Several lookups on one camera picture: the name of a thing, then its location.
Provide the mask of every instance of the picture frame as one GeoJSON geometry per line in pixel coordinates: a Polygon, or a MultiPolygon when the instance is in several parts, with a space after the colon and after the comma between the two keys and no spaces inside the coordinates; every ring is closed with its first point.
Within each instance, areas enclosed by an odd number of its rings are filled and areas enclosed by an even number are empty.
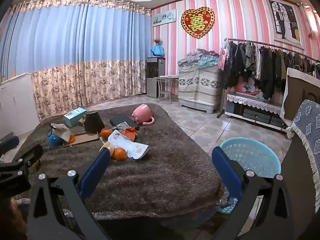
{"type": "Polygon", "coordinates": [[[152,17],[152,26],[155,27],[158,25],[175,22],[176,20],[177,20],[177,10],[172,9],[169,11],[155,14],[152,17]]]}
{"type": "Polygon", "coordinates": [[[267,0],[274,40],[304,49],[297,6],[282,0],[267,0]]]}

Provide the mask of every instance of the silver bolt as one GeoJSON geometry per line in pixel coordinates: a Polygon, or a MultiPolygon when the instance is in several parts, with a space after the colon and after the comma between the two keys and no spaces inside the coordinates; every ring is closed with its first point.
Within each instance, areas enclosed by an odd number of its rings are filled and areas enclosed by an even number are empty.
{"type": "Polygon", "coordinates": [[[248,170],[246,173],[248,177],[253,177],[254,176],[254,171],[248,170]]]}
{"type": "Polygon", "coordinates": [[[38,178],[41,179],[41,180],[42,180],[42,179],[45,179],[45,174],[44,174],[44,173],[41,173],[41,174],[38,176],[38,178]]]}
{"type": "Polygon", "coordinates": [[[73,177],[76,174],[75,170],[68,171],[68,176],[73,177]]]}
{"type": "Polygon", "coordinates": [[[281,180],[283,180],[283,177],[282,177],[282,175],[277,174],[277,175],[276,175],[276,179],[281,181],[281,180]]]}

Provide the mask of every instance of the clothing rack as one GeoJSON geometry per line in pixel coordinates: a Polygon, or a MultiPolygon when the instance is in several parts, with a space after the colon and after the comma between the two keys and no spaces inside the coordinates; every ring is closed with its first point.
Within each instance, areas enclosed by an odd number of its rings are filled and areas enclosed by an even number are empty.
{"type": "Polygon", "coordinates": [[[273,44],[269,44],[269,43],[264,43],[264,42],[260,42],[260,41],[240,40],[240,39],[228,39],[228,41],[243,41],[243,42],[249,41],[249,42],[255,43],[255,44],[262,44],[262,45],[266,45],[266,46],[269,46],[269,47],[274,47],[274,48],[278,48],[278,49],[284,49],[284,50],[293,52],[293,53],[295,53],[295,54],[299,54],[299,55],[301,55],[301,56],[303,56],[303,57],[307,57],[308,59],[311,59],[311,60],[313,60],[313,61],[315,61],[315,62],[317,62],[317,63],[320,63],[320,61],[319,61],[318,59],[311,58],[311,57],[309,57],[309,56],[307,56],[307,55],[305,55],[305,54],[302,54],[302,53],[300,53],[300,52],[294,51],[294,50],[292,50],[292,49],[287,49],[287,48],[280,47],[280,46],[273,45],[273,44]]]}
{"type": "MultiPolygon", "coordinates": [[[[232,38],[225,38],[224,41],[242,41],[242,42],[247,42],[249,41],[250,43],[254,43],[254,44],[261,44],[261,45],[266,45],[266,46],[269,46],[269,47],[274,47],[274,48],[278,48],[278,49],[284,49],[284,50],[287,50],[287,51],[290,51],[290,52],[293,52],[295,54],[298,54],[300,56],[303,56],[303,57],[306,57],[308,59],[311,59],[317,63],[320,63],[320,61],[318,59],[314,59],[314,58],[311,58],[305,54],[302,54],[300,52],[297,52],[297,51],[294,51],[292,49],[287,49],[287,48],[284,48],[284,47],[280,47],[280,46],[277,46],[277,45],[274,45],[274,44],[269,44],[269,43],[264,43],[264,42],[260,42],[260,41],[250,41],[250,40],[241,40],[241,39],[232,39],[232,38]]],[[[223,101],[224,101],[224,90],[222,92],[222,96],[221,96],[221,105],[220,105],[220,112],[217,114],[217,118],[219,118],[223,113],[224,113],[224,109],[223,109],[223,101]]]]}

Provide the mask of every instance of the white cabinet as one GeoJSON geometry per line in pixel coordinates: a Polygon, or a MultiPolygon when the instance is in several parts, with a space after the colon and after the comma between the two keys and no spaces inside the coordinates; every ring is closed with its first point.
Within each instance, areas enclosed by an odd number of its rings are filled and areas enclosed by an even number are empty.
{"type": "Polygon", "coordinates": [[[0,138],[11,132],[19,136],[32,131],[40,123],[30,73],[18,75],[0,85],[0,104],[0,138]]]}

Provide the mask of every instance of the brown tray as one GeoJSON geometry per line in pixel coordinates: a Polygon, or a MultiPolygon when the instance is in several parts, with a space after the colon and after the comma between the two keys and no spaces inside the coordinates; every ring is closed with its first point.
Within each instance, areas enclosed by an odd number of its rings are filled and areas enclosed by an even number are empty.
{"type": "Polygon", "coordinates": [[[81,133],[74,134],[74,136],[76,137],[76,140],[73,143],[68,143],[64,141],[63,146],[71,146],[71,145],[76,145],[80,143],[99,140],[99,135],[97,133],[81,132],[81,133]]]}

